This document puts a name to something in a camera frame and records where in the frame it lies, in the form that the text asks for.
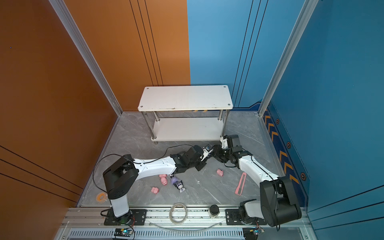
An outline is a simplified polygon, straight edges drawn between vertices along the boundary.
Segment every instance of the wire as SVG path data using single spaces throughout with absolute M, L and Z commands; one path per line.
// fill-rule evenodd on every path
M 185 209 L 185 216 L 184 216 L 183 220 L 181 220 L 181 221 L 175 221 L 175 220 L 173 220 L 173 218 L 172 218 L 172 212 L 173 212 L 173 210 L 174 210 L 176 207 L 183 207 L 183 208 Z M 182 224 L 182 223 L 185 222 L 185 220 L 187 219 L 187 215 L 188 215 L 187 207 L 186 207 L 184 204 L 182 204 L 182 203 L 176 203 L 176 204 L 174 204 L 174 205 L 170 208 L 170 210 L 169 210 L 169 220 L 170 220 L 173 224 Z
M 226 166 L 226 167 L 236 167 L 236 165 L 235 166 L 227 166 L 225 163 L 224 163 L 224 166 Z
M 155 224 L 155 223 L 153 223 L 153 222 L 149 222 L 149 224 L 152 224 L 152 225 L 154 225 L 154 226 L 157 226 L 158 228 L 162 228 L 162 229 L 165 229 L 165 230 L 167 230 L 167 231 L 170 231 L 170 232 L 175 232 L 175 233 L 180 233 L 180 232 L 204 232 L 204 231 L 207 231 L 208 229 L 210 229 L 210 228 L 213 228 L 214 226 L 216 226 L 216 225 L 218 225 L 218 224 L 220 224 L 220 223 L 222 223 L 223 221 L 221 221 L 221 222 L 218 222 L 218 223 L 215 223 L 215 224 L 213 224 L 213 225 L 211 225 L 211 226 L 209 226 L 209 227 L 206 227 L 206 228 L 201 228 L 201 229 L 196 229 L 196 230 L 179 230 L 179 229 L 175 229 L 175 228 L 167 228 L 167 227 L 162 227 L 162 226 L 160 226 L 160 225 L 157 225 L 157 224 Z
M 276 211 L 277 211 L 277 186 L 276 186 L 276 181 L 275 179 L 273 179 L 273 177 L 271 177 L 271 175 L 269 173 L 267 173 L 264 169 L 262 169 L 257 163 L 253 162 L 254 164 L 256 164 L 256 166 L 258 166 L 261 170 L 263 170 L 271 179 L 272 179 L 272 184 L 275 186 L 275 192 L 276 192 L 276 200 L 275 200 L 275 215 L 276 215 L 276 223 L 277 223 L 277 214 L 276 214 Z
M 108 210 L 111 210 L 111 209 L 112 209 L 112 208 L 104 209 L 103 211 L 100 212 L 100 215 L 103 216 L 103 217 L 108 217 L 107 215 L 103 214 L 103 212 L 108 211 Z M 133 223 L 132 223 L 131 226 L 128 225 L 127 223 L 122 223 L 122 222 L 120 222 L 114 215 L 113 215 L 113 219 L 114 219 L 115 221 L 117 221 L 117 222 L 118 222 L 119 224 L 121 224 L 121 225 L 129 226 L 129 227 L 132 229 L 132 231 L 133 231 L 133 239 L 132 239 L 132 240 L 135 239 L 135 237 L 136 237 L 136 232 L 135 232 L 135 230 L 133 229 L 133 225 L 135 225 L 135 216 L 133 216 Z
M 191 147 L 193 147 L 193 146 L 190 145 L 190 144 L 180 144 L 180 145 L 172 146 L 172 147 L 179 147 L 179 146 L 191 146 Z M 150 161 L 150 162 L 134 162 L 134 161 L 132 161 L 132 160 L 130 160 L 130 159 L 128 159 L 128 158 L 122 156 L 122 155 L 118 155 L 118 154 L 115 154 L 115 153 L 108 154 L 107 156 L 104 156 L 104 157 L 102 157 L 99 161 L 97 161 L 97 163 L 96 163 L 95 166 L 93 167 L 93 170 L 92 170 L 92 181 L 93 181 L 93 184 L 94 184 L 98 189 L 100 189 L 101 191 L 107 193 L 106 190 L 104 190 L 104 189 L 100 188 L 99 186 L 97 186 L 97 184 L 96 184 L 96 182 L 95 182 L 95 177 L 94 177 L 94 176 L 95 176 L 95 172 L 96 172 L 97 166 L 99 165 L 99 163 L 101 162 L 101 160 L 103 160 L 104 158 L 106 158 L 106 157 L 108 157 L 108 156 L 116 155 L 116 156 L 125 158 L 127 161 L 129 161 L 129 162 L 131 162 L 131 163 L 136 163 L 136 164 L 147 164 L 147 163 L 151 163 L 151 162 L 157 161 L 157 160 L 159 160 L 159 159 L 162 159 L 162 158 L 167 154 L 168 149 L 170 149 L 170 148 L 172 148 L 172 147 L 167 148 L 167 149 L 166 149 L 166 152 L 164 153 L 164 155 L 163 155 L 162 157 L 160 157 L 160 158 L 158 158 L 158 159 L 155 159 L 155 160 L 152 160 L 152 161 Z
M 194 147 L 194 146 L 192 146 L 192 145 L 190 145 L 190 144 L 180 144 L 180 145 L 172 146 L 172 147 L 179 147 L 179 146 L 191 146 L 191 147 Z M 151 163 L 151 162 L 157 161 L 157 160 L 159 160 L 159 159 L 162 159 L 162 158 L 167 154 L 168 149 L 170 149 L 170 148 L 172 148 L 172 147 L 167 148 L 167 149 L 166 149 L 166 152 L 164 153 L 164 155 L 161 156 L 160 158 L 155 159 L 155 160 L 152 160 L 152 161 L 150 161 L 150 162 L 142 162 L 142 163 L 140 163 L 140 164 L 147 164 L 147 163 Z

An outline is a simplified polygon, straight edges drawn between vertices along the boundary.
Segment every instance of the small cylinder container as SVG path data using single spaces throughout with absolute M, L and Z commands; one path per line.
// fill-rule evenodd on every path
M 214 205 L 212 205 L 212 206 L 210 206 L 209 207 L 209 216 L 211 217 L 211 218 L 215 218 L 215 217 L 217 217 L 217 215 L 219 214 L 219 208 L 218 208 L 218 206 L 216 205 L 216 204 L 214 204 Z

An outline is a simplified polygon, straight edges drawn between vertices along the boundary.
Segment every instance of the gray marble floor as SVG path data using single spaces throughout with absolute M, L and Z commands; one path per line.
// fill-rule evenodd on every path
M 154 121 L 152 113 L 148 113 L 151 122 Z M 208 112 L 160 112 L 160 117 L 199 117 L 218 116 L 218 111 Z M 272 172 L 279 174 L 276 163 L 270 157 L 265 146 L 265 137 L 262 137 L 257 117 L 253 112 L 231 111 L 229 114 L 226 134 L 239 135 L 244 149 L 253 153 L 256 159 Z M 157 145 L 150 140 L 150 133 L 139 112 L 124 112 L 114 130 L 112 138 L 106 148 L 104 155 L 116 153 L 120 155 L 131 154 L 133 158 L 154 159 L 164 154 L 167 147 L 179 144 L 193 144 L 204 147 L 207 144 L 219 144 L 217 141 L 203 142 L 159 142 Z M 170 154 L 186 151 L 189 146 L 171 148 Z M 96 184 L 105 189 L 102 177 L 103 171 L 114 163 L 119 157 L 109 156 L 103 159 L 95 171 Z M 224 176 L 220 177 L 216 170 L 224 170 Z M 170 184 L 163 186 L 158 176 L 147 177 L 137 180 L 129 190 L 129 205 L 132 207 L 145 207 L 149 205 L 172 205 L 176 202 L 184 204 L 229 204 L 238 205 L 241 201 L 248 199 L 259 199 L 259 188 L 250 177 L 247 177 L 241 196 L 235 194 L 242 171 L 237 168 L 227 168 L 213 157 L 207 161 L 207 165 L 198 172 L 195 168 L 188 169 L 185 173 L 176 176 L 184 183 L 186 191 L 179 191 Z M 153 194 L 152 187 L 158 187 L 159 193 Z M 110 205 L 109 201 L 99 203 L 96 196 L 101 191 L 95 187 L 91 179 L 79 201 L 79 206 L 93 207 Z

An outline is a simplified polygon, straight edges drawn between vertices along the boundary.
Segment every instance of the yellow chevron stripe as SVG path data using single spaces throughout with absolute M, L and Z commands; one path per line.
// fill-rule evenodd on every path
M 279 136 L 279 135 L 277 134 L 277 132 L 272 131 L 272 142 L 273 142 L 273 136 L 274 136 L 274 135 Z
M 282 155 L 284 155 L 284 156 L 288 157 L 288 156 L 287 156 L 287 154 L 286 154 L 285 152 L 283 152 L 283 151 L 280 151 L 280 162 L 281 162 L 281 156 L 282 156 Z
M 285 172 L 285 174 L 287 173 L 287 167 L 289 167 L 290 169 L 293 170 L 293 167 L 290 164 L 288 164 L 287 162 L 285 162 L 284 163 L 284 172 Z
M 265 125 L 266 125 L 266 119 L 271 118 L 270 116 L 265 116 Z
M 268 123 L 268 132 L 269 132 L 271 126 L 274 127 L 274 125 L 272 123 Z
M 295 182 L 297 182 L 297 184 L 300 184 L 299 183 L 299 180 L 297 180 L 294 176 L 292 176 L 291 174 L 289 175 L 289 179 L 292 181 L 294 180 Z

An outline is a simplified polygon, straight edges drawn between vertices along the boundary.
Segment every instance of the white shelf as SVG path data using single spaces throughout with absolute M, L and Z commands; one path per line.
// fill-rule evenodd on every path
M 155 121 L 154 142 L 220 140 L 223 120 L 215 118 L 161 118 Z
M 138 106 L 140 112 L 232 108 L 227 85 L 145 87 Z

